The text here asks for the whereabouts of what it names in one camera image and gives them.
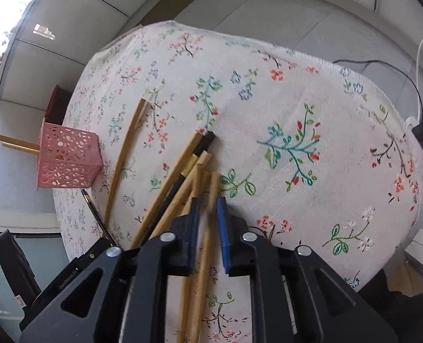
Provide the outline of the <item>bamboo chopstick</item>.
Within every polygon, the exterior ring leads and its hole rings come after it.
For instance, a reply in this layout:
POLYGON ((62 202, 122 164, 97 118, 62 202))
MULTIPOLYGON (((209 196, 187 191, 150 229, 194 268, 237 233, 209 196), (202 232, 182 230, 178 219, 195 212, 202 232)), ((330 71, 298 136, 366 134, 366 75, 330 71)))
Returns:
POLYGON ((139 247, 146 235, 150 225, 153 222, 154 217, 156 217, 156 213, 163 202, 164 197, 167 195, 168 191, 170 190, 170 186, 175 182, 177 176, 180 174, 181 170, 185 167, 186 163, 188 162, 191 154, 194 152, 194 149, 200 143, 202 139, 202 134, 199 132, 193 132, 191 135, 190 140, 188 141, 187 145, 184 147, 182 153, 178 156, 176 163, 173 166, 173 169, 169 172, 169 175, 164 180, 159 192, 157 193, 156 197, 152 201, 149 210, 143 217, 142 224, 139 227, 139 230, 134 235, 132 239, 132 244, 130 249, 135 249, 139 247))
POLYGON ((108 193, 108 200, 107 205, 105 208, 105 215, 104 215, 104 224, 108 225, 111 217, 111 210, 114 205, 116 190, 119 187, 119 181, 121 179, 121 172, 125 165, 125 160, 129 154, 130 149, 132 148, 132 143, 135 140, 135 133, 137 126, 139 124, 139 119, 146 108, 147 100, 141 98, 139 103, 135 109, 134 115, 132 116, 132 120, 130 121, 127 133, 121 145, 121 150, 119 153, 119 157, 115 164, 115 171, 111 181, 110 190, 108 193))
POLYGON ((16 145, 13 143, 6 143, 6 142, 3 142, 2 145, 9 149, 17 150, 17 151, 28 153, 28 154, 33 154, 36 156, 39 154, 38 149, 29 148, 23 145, 16 145))
POLYGON ((3 143, 9 143, 9 144, 13 144, 13 145, 20 145, 26 148, 30 148, 30 149, 39 149, 39 145, 35 144, 35 143, 30 143, 24 140, 20 140, 20 139, 16 139, 16 138, 12 138, 6 135, 0 135, 0 142, 3 143))
POLYGON ((189 173, 185 181, 181 184, 181 187, 178 189, 177 193, 175 193, 173 200, 169 203, 166 211, 163 213, 163 216, 158 221, 149 239, 160 235, 162 232, 166 231, 169 228, 169 225, 172 219, 174 218, 174 215, 179 210, 179 207, 181 206, 181 204, 187 200, 189 193, 191 193, 192 191, 192 186, 193 186, 194 177, 195 177, 195 170, 199 166, 201 168, 204 168, 211 158, 212 158, 212 154, 207 151, 204 151, 200 155, 192 171, 189 173))
POLYGON ((199 342, 201 333, 201 319, 205 308, 205 294, 207 291, 207 278, 210 262, 212 259, 212 248, 215 242, 216 231, 216 201, 218 199, 219 173, 212 172, 207 198, 207 221, 202 241, 202 253, 200 257, 200 269, 196 277, 196 294, 192 300, 192 315, 189 324, 189 337, 191 342, 199 342))

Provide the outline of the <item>white kitchen cabinets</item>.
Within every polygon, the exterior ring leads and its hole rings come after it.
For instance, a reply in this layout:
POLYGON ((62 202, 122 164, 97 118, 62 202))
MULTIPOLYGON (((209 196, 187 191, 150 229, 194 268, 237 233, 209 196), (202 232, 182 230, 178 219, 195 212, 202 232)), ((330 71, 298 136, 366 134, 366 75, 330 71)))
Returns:
POLYGON ((32 0, 0 69, 0 100, 44 110, 55 87, 73 91, 92 56, 147 0, 32 0))

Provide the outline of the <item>black chopstick gold band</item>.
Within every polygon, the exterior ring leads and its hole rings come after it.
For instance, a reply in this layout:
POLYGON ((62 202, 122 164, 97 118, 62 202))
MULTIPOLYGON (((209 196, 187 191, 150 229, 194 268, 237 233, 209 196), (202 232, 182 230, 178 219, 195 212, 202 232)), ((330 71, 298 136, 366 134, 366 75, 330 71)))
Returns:
POLYGON ((108 229, 106 228, 104 221, 102 220, 97 208, 95 207, 94 203, 92 202, 91 196, 84 189, 81 189, 81 194, 82 194, 84 200, 86 201, 87 206, 89 207, 95 221, 97 222, 98 227, 102 230, 102 234, 105 236, 105 238, 107 238, 110 241, 112 246, 117 246, 116 241, 111 236, 108 229))
POLYGON ((163 202, 161 203, 158 212, 156 213, 156 217, 154 217, 152 224, 150 225, 141 245, 146 242, 149 236, 152 234, 154 228, 156 227, 158 221, 163 216, 163 213, 166 211, 169 203, 173 200, 175 193, 177 193, 178 189, 181 187, 181 184, 185 181, 189 173, 192 171, 192 168, 196 164, 200 155, 207 151, 208 147, 212 144, 213 140, 215 139, 216 135, 214 132, 205 132, 202 134, 202 139, 197 147, 194 149, 194 152, 191 154, 188 162, 186 163, 185 167, 181 170, 180 174, 177 176, 175 182, 170 186, 170 190, 168 191, 167 195, 164 197, 163 202))

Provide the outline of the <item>pink perforated utensil holder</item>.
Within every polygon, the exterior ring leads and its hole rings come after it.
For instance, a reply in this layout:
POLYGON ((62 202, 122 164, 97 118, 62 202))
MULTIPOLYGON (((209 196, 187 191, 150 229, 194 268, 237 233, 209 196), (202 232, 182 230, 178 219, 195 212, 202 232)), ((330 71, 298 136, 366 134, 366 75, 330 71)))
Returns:
POLYGON ((95 133, 42 123, 36 168, 39 188, 90 188, 102 166, 95 133))

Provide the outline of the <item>red waste basket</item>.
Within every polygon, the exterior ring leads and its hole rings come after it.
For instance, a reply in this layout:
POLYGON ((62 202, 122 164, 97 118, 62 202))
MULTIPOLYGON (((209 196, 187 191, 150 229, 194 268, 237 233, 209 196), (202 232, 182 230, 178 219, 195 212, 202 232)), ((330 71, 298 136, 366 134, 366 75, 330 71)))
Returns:
POLYGON ((62 125, 72 93, 57 85, 46 109, 45 122, 62 125))

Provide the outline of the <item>white power strip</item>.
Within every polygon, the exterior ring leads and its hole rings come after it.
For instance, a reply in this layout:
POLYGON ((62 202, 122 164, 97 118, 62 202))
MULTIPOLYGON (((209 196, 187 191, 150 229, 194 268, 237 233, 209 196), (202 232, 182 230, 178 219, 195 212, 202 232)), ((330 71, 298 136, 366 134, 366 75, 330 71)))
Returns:
POLYGON ((412 130, 420 123, 420 121, 414 116, 409 116, 406 118, 404 123, 409 130, 412 130))

